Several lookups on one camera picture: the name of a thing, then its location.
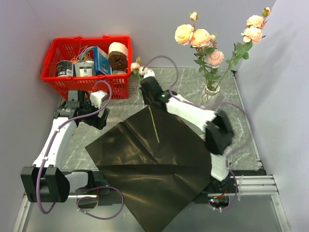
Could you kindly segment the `black tin can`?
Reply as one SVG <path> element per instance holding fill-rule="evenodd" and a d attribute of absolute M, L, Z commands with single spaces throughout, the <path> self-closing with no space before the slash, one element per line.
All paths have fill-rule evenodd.
<path fill-rule="evenodd" d="M 74 65 L 69 60 L 62 60 L 56 64 L 56 77 L 72 77 Z"/>

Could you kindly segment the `brown paper roll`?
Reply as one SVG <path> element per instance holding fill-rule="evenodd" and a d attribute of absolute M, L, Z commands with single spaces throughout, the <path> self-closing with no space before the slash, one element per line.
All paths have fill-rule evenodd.
<path fill-rule="evenodd" d="M 113 70 L 125 70 L 128 66 L 128 48 L 118 42 L 109 46 L 108 61 Z"/>

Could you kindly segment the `grey labelled box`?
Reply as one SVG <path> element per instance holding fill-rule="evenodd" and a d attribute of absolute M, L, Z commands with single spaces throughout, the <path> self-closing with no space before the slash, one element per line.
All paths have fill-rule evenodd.
<path fill-rule="evenodd" d="M 94 76 L 94 61 L 81 61 L 74 64 L 74 72 L 76 77 Z"/>

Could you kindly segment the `silver round can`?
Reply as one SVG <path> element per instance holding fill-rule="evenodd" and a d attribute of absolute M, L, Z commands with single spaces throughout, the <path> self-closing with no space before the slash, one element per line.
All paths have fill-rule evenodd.
<path fill-rule="evenodd" d="M 112 73 L 114 75 L 123 75 L 123 74 L 127 74 L 126 70 L 113 70 Z"/>

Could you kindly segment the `blue product box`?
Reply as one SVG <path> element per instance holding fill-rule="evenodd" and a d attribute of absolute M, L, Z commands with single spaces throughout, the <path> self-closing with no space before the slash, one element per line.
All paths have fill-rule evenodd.
<path fill-rule="evenodd" d="M 105 53 L 98 46 L 93 48 L 94 72 L 96 75 L 110 75 L 112 68 L 108 60 L 108 54 Z"/>

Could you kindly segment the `red plastic shopping basket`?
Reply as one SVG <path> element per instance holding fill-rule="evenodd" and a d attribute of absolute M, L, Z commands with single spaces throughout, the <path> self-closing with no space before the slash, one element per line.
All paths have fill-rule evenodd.
<path fill-rule="evenodd" d="M 98 46 L 108 52 L 111 43 L 119 42 L 128 48 L 128 66 L 126 74 L 95 75 L 90 77 L 57 77 L 56 64 L 63 60 L 70 61 L 77 57 L 82 48 Z M 104 35 L 101 38 L 56 38 L 46 53 L 41 79 L 49 83 L 64 99 L 68 98 L 69 90 L 84 90 L 92 92 L 95 82 L 104 80 L 112 88 L 113 99 L 126 99 L 129 97 L 130 63 L 132 61 L 131 39 L 125 35 Z"/>

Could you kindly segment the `tall pink rose stem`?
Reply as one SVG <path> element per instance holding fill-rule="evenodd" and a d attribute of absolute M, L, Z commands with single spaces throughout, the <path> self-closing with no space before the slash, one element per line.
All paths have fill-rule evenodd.
<path fill-rule="evenodd" d="M 271 11 L 271 8 L 266 7 L 263 9 L 262 15 L 252 15 L 246 20 L 246 28 L 241 33 L 243 42 L 234 44 L 232 57 L 226 61 L 228 64 L 227 70 L 214 87 L 215 90 L 217 90 L 227 73 L 230 72 L 234 66 L 237 66 L 240 60 L 249 59 L 249 50 L 265 37 L 262 30 L 268 22 L 267 17 L 271 14 Z"/>

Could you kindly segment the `black wrapping paper cone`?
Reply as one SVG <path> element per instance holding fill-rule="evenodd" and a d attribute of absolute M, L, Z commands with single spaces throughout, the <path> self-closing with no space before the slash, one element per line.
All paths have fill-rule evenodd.
<path fill-rule="evenodd" d="M 144 108 L 86 146 L 146 232 L 161 232 L 210 183 L 204 141 L 179 117 Z"/>

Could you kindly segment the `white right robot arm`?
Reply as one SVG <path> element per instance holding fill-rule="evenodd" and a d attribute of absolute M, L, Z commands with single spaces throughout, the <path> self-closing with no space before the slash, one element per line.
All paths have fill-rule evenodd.
<path fill-rule="evenodd" d="M 230 178 L 227 153 L 234 137 L 226 112 L 206 110 L 171 89 L 164 91 L 153 76 L 140 81 L 140 90 L 144 104 L 179 116 L 205 133 L 205 147 L 211 156 L 210 189 L 223 192 Z"/>

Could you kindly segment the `pink artificial flower bouquet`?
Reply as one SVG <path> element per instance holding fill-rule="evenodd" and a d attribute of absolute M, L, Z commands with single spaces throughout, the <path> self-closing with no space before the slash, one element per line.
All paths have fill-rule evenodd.
<path fill-rule="evenodd" d="M 216 47 L 216 35 L 210 34 L 206 29 L 196 28 L 198 17 L 197 12 L 191 12 L 189 19 L 192 23 L 178 26 L 174 39 L 178 44 L 189 45 L 195 50 L 194 62 L 199 65 L 199 72 L 203 73 L 206 88 L 209 91 L 216 91 L 218 89 L 216 81 L 220 78 L 218 68 L 225 57 L 223 52 Z"/>

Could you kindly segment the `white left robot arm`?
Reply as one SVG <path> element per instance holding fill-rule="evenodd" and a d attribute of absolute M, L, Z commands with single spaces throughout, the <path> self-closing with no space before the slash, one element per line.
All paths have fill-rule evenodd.
<path fill-rule="evenodd" d="M 50 134 L 32 166 L 23 167 L 22 183 L 32 203 L 63 203 L 70 193 L 80 190 L 90 194 L 95 190 L 94 174 L 90 170 L 77 170 L 68 174 L 61 164 L 72 136 L 81 122 L 98 130 L 106 126 L 108 108 L 103 108 L 108 94 L 102 90 L 88 93 L 69 91 L 69 98 L 54 112 Z"/>

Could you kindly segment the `white ribbed ceramic vase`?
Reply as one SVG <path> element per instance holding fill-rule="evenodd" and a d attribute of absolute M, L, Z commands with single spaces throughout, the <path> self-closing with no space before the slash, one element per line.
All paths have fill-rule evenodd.
<path fill-rule="evenodd" d="M 205 107 L 211 107 L 215 104 L 218 93 L 220 92 L 220 86 L 216 87 L 217 84 L 213 84 L 212 87 L 215 88 L 215 91 L 209 90 L 205 87 L 202 95 L 201 95 L 201 105 Z"/>

